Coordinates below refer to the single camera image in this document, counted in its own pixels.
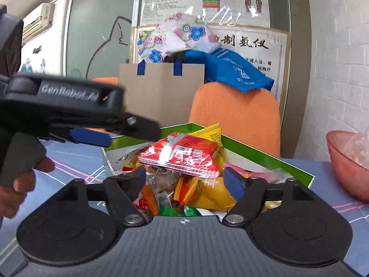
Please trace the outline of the person's left hand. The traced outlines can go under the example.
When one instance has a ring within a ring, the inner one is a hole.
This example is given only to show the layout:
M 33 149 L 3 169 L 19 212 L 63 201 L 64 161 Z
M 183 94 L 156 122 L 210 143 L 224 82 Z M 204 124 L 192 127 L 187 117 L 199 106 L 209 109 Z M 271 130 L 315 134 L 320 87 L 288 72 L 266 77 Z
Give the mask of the person's left hand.
M 55 169 L 53 160 L 43 158 L 34 169 L 19 175 L 12 188 L 1 186 L 0 213 L 6 218 L 14 218 L 19 211 L 20 205 L 25 201 L 27 194 L 34 191 L 36 175 L 34 170 L 49 173 Z

